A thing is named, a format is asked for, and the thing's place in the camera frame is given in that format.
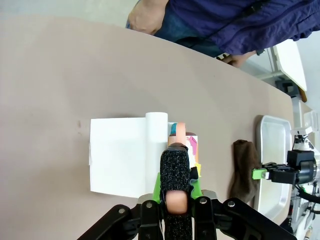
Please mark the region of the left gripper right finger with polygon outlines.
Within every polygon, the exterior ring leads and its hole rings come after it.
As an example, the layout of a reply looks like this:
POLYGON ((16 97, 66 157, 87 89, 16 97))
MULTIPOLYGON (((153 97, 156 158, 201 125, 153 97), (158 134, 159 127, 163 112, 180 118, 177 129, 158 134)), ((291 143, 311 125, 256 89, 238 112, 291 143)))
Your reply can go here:
POLYGON ((296 239, 236 197, 220 202, 214 191, 201 190, 199 180, 190 181, 190 208, 194 219, 192 240, 216 240, 217 230, 234 240, 296 239))

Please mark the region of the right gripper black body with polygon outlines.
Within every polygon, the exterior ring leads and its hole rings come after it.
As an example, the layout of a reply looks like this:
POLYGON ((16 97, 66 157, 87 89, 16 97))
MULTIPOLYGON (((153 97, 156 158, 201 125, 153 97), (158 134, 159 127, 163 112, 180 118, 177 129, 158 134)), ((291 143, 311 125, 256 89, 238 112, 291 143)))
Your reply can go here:
POLYGON ((315 153, 311 150, 291 150, 287 152, 287 165, 293 169, 293 185, 312 182, 316 177, 315 153))

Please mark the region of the person right hand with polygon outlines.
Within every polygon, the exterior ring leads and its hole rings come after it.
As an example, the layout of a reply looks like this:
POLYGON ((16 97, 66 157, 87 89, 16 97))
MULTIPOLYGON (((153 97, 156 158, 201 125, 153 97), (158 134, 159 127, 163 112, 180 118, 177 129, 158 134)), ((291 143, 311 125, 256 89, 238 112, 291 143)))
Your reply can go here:
POLYGON ((162 26, 168 0, 139 0, 128 15, 129 28, 154 35, 162 26))

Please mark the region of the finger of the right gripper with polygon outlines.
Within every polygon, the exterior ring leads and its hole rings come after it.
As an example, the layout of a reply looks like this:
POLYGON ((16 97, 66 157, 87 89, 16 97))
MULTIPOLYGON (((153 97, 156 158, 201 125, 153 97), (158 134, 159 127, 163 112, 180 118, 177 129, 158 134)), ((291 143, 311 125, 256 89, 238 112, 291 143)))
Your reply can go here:
POLYGON ((266 168, 256 168, 252 170, 253 180, 268 180, 274 183, 295 183, 297 180, 298 170, 280 170, 266 168))
POLYGON ((288 170, 289 166, 287 164, 277 164, 275 162, 268 162, 262 165, 263 169, 266 170, 288 170))

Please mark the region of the person left hand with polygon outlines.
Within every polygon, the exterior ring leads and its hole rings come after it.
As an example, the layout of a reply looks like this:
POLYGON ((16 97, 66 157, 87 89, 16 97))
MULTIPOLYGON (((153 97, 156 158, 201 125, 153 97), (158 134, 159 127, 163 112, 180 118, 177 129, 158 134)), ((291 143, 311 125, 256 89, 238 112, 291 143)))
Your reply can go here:
POLYGON ((229 64, 232 65, 233 67, 240 68, 247 61, 247 59, 249 59, 251 56, 255 54, 256 54, 256 51, 250 51, 243 55, 231 54, 229 55, 231 59, 229 64))

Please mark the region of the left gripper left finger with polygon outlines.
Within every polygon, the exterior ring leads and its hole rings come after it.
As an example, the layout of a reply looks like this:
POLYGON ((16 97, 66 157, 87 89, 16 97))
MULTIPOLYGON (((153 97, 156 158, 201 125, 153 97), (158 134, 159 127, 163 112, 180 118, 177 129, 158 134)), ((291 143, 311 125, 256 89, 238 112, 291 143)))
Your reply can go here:
POLYGON ((153 193, 142 195, 133 208, 123 204, 112 207, 80 240, 162 240, 160 174, 153 193))

